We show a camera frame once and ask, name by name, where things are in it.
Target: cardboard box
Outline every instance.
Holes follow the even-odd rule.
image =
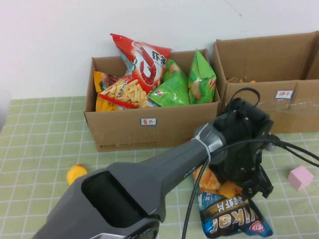
[[[273,133],[319,131],[318,37],[318,32],[312,32],[217,40],[213,69],[221,108],[237,90],[252,87],[260,92],[259,107],[275,122]],[[232,77],[256,83],[228,83]],[[247,91],[238,96],[251,103],[257,100],[254,93]]]
[[[200,52],[208,60],[207,51]],[[195,51],[172,52],[170,58],[189,73],[194,55]],[[216,117],[220,101],[217,90],[214,102],[208,104],[95,112],[94,69],[123,76],[126,66],[120,56],[92,58],[84,115],[100,152],[177,146]],[[151,120],[152,125],[142,125],[144,120]]]

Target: white wall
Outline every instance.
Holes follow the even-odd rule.
[[[13,98],[86,94],[109,35],[212,49],[218,39],[319,29],[318,0],[0,0],[0,89]]]

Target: fries illustration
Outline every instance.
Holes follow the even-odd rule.
[[[147,106],[147,94],[143,91],[140,84],[138,84],[137,79],[129,83],[127,80],[119,79],[100,94],[133,104],[136,107],[145,108]]]

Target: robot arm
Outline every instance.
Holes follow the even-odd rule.
[[[142,163],[113,163],[78,178],[34,239],[155,239],[165,219],[165,196],[218,148],[255,137],[272,137],[269,116],[237,98],[193,139]],[[232,180],[248,196],[273,187],[260,167],[262,143],[224,151],[211,159],[220,181]]]

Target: dark blue snack bag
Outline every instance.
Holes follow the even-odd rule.
[[[194,172],[195,179],[199,170]],[[238,193],[237,185],[227,181],[228,191],[231,192],[227,193],[227,197],[220,193],[225,191],[225,187],[220,190],[222,187],[214,173],[208,168],[205,169],[197,190],[197,202],[203,231],[208,238],[230,236],[241,232],[264,238],[273,234],[255,203]]]

